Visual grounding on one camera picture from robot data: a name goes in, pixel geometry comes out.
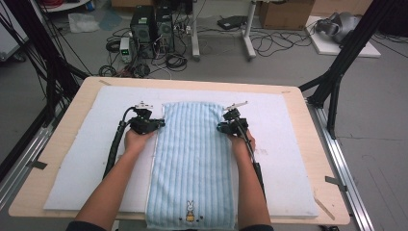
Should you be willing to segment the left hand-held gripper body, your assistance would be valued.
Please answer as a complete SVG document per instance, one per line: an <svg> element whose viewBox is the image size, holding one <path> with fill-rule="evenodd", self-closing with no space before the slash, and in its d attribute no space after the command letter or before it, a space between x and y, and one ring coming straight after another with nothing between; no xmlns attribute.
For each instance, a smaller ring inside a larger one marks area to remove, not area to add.
<svg viewBox="0 0 408 231"><path fill-rule="evenodd" d="M157 122L151 119L153 107L141 101L133 111L137 114L130 119L130 127L139 135L145 135L158 129Z"/></svg>

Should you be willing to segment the light blue striped towel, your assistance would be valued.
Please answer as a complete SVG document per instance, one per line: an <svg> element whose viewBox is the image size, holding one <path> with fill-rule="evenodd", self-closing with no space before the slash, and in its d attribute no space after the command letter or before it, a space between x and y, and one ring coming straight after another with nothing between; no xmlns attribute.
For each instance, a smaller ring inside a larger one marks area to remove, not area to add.
<svg viewBox="0 0 408 231"><path fill-rule="evenodd" d="M163 107L146 207L149 228L231 230L235 226L231 151L217 130L222 107L175 102Z"/></svg>

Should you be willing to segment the person's left hand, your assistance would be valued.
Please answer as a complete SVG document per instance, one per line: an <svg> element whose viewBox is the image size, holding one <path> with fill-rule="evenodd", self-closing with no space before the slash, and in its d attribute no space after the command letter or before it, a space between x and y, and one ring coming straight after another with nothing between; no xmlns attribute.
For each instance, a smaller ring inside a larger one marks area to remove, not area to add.
<svg viewBox="0 0 408 231"><path fill-rule="evenodd" d="M134 130L130 129L125 134L125 153L132 155L139 155L145 148L149 139L153 136L153 133L140 135Z"/></svg>

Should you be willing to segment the white foam mat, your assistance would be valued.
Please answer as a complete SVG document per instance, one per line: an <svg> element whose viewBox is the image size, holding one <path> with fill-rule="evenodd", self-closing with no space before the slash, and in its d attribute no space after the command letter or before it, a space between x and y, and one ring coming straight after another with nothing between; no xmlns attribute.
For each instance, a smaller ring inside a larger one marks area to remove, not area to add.
<svg viewBox="0 0 408 231"><path fill-rule="evenodd" d="M315 218L315 199L284 97L275 93L220 90L102 88L62 161L44 204L47 210L79 210L101 182L118 121L127 108L143 101L164 119L163 107L175 102L210 102L239 111L256 139L254 156L261 166L268 211L274 218ZM158 133L148 141L124 194L123 212L146 212ZM234 211L238 206L238 171L231 153Z"/></svg>

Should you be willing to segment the white power supply box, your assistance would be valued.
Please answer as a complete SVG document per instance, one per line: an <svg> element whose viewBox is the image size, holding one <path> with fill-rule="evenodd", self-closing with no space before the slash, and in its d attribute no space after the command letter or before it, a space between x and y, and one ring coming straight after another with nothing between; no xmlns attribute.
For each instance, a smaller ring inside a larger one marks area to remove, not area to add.
<svg viewBox="0 0 408 231"><path fill-rule="evenodd" d="M124 61L126 64L132 61L132 54L131 54L131 49L130 49L130 39L129 38L122 38L120 40L119 52L120 52L122 61Z"/></svg>

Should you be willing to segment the white desk leg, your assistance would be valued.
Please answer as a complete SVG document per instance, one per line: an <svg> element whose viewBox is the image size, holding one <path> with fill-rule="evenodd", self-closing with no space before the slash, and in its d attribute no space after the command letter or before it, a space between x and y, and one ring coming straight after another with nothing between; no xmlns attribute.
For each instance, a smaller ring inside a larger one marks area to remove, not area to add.
<svg viewBox="0 0 408 231"><path fill-rule="evenodd" d="M246 20L246 27L245 27L245 30L242 32L242 39L243 39L249 60L252 60L256 57L256 53L255 53L253 44L250 39L250 32L251 32L255 10L256 10L256 1L250 0L247 20Z"/></svg>
<svg viewBox="0 0 408 231"><path fill-rule="evenodd" d="M191 52L192 58L198 62L200 60L200 50L197 34L197 17L198 17L197 2L198 0L192 0Z"/></svg>

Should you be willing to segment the black flat device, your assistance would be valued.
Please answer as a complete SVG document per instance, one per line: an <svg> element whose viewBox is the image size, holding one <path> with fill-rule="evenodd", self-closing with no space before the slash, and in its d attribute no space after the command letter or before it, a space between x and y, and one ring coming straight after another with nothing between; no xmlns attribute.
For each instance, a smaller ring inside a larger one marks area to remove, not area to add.
<svg viewBox="0 0 408 231"><path fill-rule="evenodd" d="M247 17L241 15L229 16L222 18L217 22L217 25L223 30L231 30L239 28L246 23Z"/></svg>

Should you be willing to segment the dark shirt sleeve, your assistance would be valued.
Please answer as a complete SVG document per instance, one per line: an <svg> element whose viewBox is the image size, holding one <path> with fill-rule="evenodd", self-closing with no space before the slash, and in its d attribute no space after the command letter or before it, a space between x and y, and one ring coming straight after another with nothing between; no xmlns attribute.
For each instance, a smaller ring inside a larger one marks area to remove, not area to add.
<svg viewBox="0 0 408 231"><path fill-rule="evenodd" d="M240 228L239 231L274 231L274 229L271 225L254 224Z"/></svg>
<svg viewBox="0 0 408 231"><path fill-rule="evenodd" d="M91 222L74 220L68 224L65 231L107 231L107 230Z"/></svg>

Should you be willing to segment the teal sheet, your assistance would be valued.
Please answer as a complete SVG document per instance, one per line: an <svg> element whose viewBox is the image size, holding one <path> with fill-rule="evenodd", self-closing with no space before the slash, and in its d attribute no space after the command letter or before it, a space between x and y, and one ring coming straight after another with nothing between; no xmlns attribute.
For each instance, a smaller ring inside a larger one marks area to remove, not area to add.
<svg viewBox="0 0 408 231"><path fill-rule="evenodd" d="M99 27L103 31L111 31L118 26L122 21L122 17L115 11L106 11L99 22Z"/></svg>

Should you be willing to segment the grey tape strip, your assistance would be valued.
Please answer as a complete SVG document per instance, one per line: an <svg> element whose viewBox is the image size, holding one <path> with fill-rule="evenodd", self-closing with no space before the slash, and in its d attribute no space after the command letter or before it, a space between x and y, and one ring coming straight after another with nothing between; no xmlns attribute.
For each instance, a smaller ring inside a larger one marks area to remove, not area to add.
<svg viewBox="0 0 408 231"><path fill-rule="evenodd" d="M325 176L324 179L325 182L336 185L340 192L347 192L347 185L344 185L341 180L330 176Z"/></svg>

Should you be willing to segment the clear plastic bag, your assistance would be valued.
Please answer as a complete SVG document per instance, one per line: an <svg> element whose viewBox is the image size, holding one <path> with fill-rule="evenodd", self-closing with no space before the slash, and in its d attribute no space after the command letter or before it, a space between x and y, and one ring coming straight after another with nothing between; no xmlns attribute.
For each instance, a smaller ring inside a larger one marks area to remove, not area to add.
<svg viewBox="0 0 408 231"><path fill-rule="evenodd" d="M90 33L99 29L98 22L90 14L70 13L68 22L72 33Z"/></svg>

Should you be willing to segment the large cardboard box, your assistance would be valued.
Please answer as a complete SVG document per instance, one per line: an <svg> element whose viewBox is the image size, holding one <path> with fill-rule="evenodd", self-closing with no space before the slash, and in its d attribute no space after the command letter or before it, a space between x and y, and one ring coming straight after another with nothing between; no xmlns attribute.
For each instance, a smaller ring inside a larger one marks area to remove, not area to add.
<svg viewBox="0 0 408 231"><path fill-rule="evenodd" d="M259 19L264 29L303 30L314 5L315 0L263 2Z"/></svg>

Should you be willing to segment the round white table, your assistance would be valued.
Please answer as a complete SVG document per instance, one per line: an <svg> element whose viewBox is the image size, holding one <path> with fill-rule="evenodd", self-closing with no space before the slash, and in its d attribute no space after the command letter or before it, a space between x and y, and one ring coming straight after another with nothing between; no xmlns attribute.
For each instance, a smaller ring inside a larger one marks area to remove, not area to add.
<svg viewBox="0 0 408 231"><path fill-rule="evenodd" d="M85 6L89 0L64 0L64 3L57 7L57 8L44 8L40 2L38 1L38 5L45 11L54 13L54 12L62 12L71 9L75 9L81 6Z"/></svg>

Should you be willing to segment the grey headset device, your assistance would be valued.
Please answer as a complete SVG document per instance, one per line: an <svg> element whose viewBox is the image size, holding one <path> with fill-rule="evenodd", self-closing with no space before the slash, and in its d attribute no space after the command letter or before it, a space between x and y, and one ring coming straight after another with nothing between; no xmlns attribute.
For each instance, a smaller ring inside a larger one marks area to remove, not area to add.
<svg viewBox="0 0 408 231"><path fill-rule="evenodd" d="M333 13L329 17L320 19L316 25L318 33L324 32L337 43L351 33L360 22L361 18L349 12Z"/></svg>

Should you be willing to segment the black metal frame stand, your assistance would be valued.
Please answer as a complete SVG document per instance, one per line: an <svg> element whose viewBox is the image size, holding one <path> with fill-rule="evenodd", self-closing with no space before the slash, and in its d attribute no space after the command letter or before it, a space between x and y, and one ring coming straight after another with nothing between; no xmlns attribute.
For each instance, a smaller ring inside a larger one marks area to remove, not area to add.
<svg viewBox="0 0 408 231"><path fill-rule="evenodd" d="M307 98L307 102L315 108L322 109L325 100L330 98L326 130L333 140L336 139L335 124L341 81L379 25L398 2L399 0L372 0L356 29L351 33L350 39L330 67L316 79L299 87L301 91L317 88Z"/></svg>
<svg viewBox="0 0 408 231"><path fill-rule="evenodd" d="M7 18L7 13L0 13L0 23L17 42L32 63L37 76L45 81L46 106L44 123L48 125L56 117L60 103L70 103L80 88L78 80L90 77L89 73L70 64L62 49L55 42L40 22L30 0L0 0L0 6L6 6L16 19L23 32L35 48L35 52L23 41L22 36Z"/></svg>

